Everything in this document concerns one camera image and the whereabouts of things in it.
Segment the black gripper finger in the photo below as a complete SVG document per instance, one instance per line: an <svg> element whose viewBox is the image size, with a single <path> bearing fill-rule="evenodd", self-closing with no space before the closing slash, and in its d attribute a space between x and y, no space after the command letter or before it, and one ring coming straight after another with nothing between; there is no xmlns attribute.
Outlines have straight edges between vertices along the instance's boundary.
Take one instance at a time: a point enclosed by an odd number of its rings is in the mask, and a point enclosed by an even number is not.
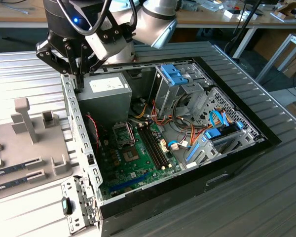
<svg viewBox="0 0 296 237"><path fill-rule="evenodd" d="M75 88L79 88L79 69L73 47L69 42L59 41L54 44L43 41L36 44L36 56L56 71L72 75Z"/></svg>
<svg viewBox="0 0 296 237"><path fill-rule="evenodd" d="M81 57L79 63L78 88L84 88L84 78L97 71L106 60L100 60L87 42L81 44Z"/></svg>

